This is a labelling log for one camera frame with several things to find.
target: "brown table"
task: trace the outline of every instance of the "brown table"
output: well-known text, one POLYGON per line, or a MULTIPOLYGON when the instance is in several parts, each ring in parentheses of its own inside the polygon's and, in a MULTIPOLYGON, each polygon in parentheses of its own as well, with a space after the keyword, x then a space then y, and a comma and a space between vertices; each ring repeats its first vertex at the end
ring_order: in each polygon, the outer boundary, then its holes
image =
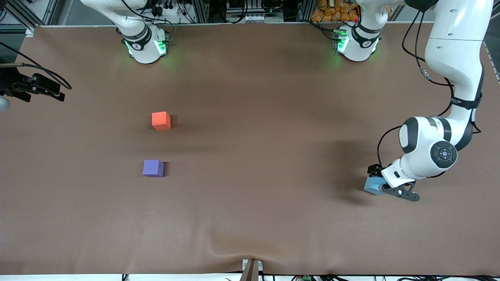
MULTIPOLYGON (((363 191, 382 133, 448 104, 401 49, 407 27, 387 25, 362 63, 306 24, 179 27, 151 65, 114 28, 37 28, 21 51, 73 90, 0 112, 0 274, 230 272, 247 258, 273 274, 500 274, 485 50, 483 133, 458 163, 420 180, 417 203, 363 191), (175 128, 153 130, 156 111, 175 128), (168 176, 142 176, 145 159, 168 176)), ((401 154, 391 133, 382 161, 401 154)))

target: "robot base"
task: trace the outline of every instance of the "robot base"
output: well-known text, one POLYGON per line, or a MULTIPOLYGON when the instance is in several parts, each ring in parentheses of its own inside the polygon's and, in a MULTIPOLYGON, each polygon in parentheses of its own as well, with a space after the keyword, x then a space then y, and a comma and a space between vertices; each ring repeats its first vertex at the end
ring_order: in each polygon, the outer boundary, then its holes
POLYGON ((128 46, 130 57, 141 64, 151 64, 161 57, 166 57, 169 48, 170 34, 155 25, 148 24, 147 26, 151 29, 151 39, 144 48, 136 50, 128 46))
POLYGON ((333 48, 336 54, 341 54, 353 62, 362 62, 368 59, 370 55, 375 52, 377 43, 379 42, 378 39, 369 47, 363 48, 357 41, 354 40, 351 27, 344 25, 339 29, 344 30, 347 35, 344 36, 344 42, 333 42, 333 48))

